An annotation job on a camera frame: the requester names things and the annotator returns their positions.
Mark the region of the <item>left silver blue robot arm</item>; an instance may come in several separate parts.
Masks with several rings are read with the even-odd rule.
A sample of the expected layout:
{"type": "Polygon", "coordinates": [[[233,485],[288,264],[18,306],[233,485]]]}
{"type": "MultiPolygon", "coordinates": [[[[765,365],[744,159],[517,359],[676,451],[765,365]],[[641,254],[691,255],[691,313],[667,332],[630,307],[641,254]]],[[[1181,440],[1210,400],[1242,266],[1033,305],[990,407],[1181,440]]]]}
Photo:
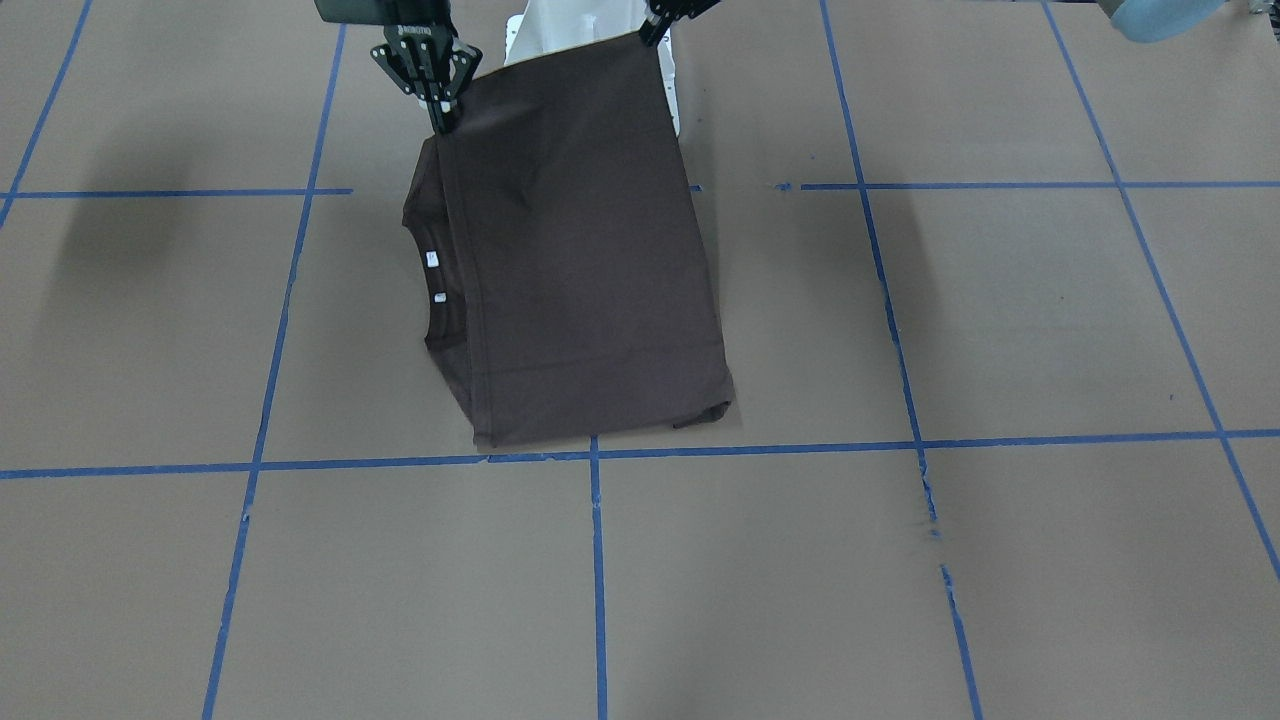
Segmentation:
{"type": "MultiPolygon", "coordinates": [[[[640,40],[658,44],[676,22],[696,18],[719,1],[644,1],[640,40]]],[[[1134,44],[1172,38],[1210,18],[1224,1],[1093,1],[1114,29],[1134,44]]]]}

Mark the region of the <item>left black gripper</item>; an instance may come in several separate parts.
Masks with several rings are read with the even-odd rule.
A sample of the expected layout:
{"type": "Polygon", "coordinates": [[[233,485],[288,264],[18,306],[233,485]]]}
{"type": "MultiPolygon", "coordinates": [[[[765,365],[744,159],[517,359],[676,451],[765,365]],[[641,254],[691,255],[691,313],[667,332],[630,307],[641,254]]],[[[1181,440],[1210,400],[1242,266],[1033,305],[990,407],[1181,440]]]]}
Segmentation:
{"type": "Polygon", "coordinates": [[[646,20],[639,28],[639,38],[649,47],[657,46],[666,37],[669,23],[685,18],[698,18],[718,5],[719,0],[650,0],[646,4],[646,20]]]}

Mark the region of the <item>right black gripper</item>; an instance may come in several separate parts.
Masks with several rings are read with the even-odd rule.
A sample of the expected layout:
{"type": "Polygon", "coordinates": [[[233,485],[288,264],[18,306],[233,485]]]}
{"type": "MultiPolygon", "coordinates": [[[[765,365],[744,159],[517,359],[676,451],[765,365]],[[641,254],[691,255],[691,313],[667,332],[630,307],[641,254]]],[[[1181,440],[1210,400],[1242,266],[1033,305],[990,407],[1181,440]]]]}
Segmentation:
{"type": "Polygon", "coordinates": [[[461,96],[483,61],[483,51],[463,42],[449,24],[387,26],[384,42],[370,58],[406,96],[430,104],[435,136],[452,133],[461,119],[461,96]]]}

